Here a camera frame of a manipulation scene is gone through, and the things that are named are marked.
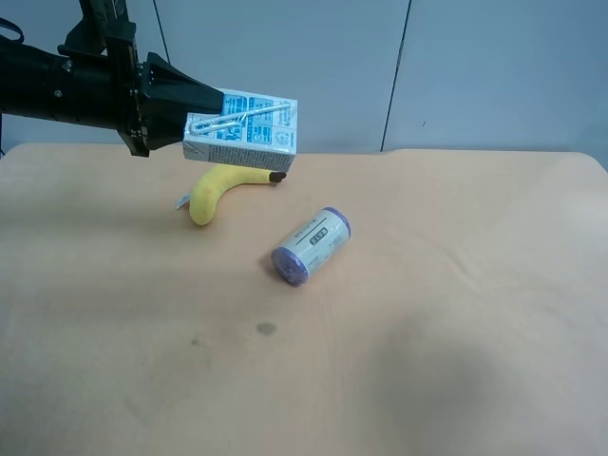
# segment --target yellow banana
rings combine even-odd
[[[213,218],[221,196],[242,183],[279,183],[287,174],[266,169],[216,164],[206,172],[190,192],[190,217],[198,225]]]

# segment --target purple lid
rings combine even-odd
[[[344,217],[342,215],[342,213],[340,211],[338,211],[336,208],[334,207],[324,207],[323,208],[324,211],[330,211],[332,213],[334,213],[335,215],[339,216],[340,219],[344,222],[344,224],[346,225],[346,227],[349,229],[349,239],[351,238],[351,224],[349,223],[349,221],[346,219],[346,217]]]
[[[270,257],[276,271],[290,285],[297,287],[308,280],[309,274],[306,266],[291,250],[285,247],[277,247]]]

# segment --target cylindrical can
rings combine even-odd
[[[290,285],[298,286],[350,238],[351,226],[346,217],[326,207],[274,249],[271,258],[278,273]]]

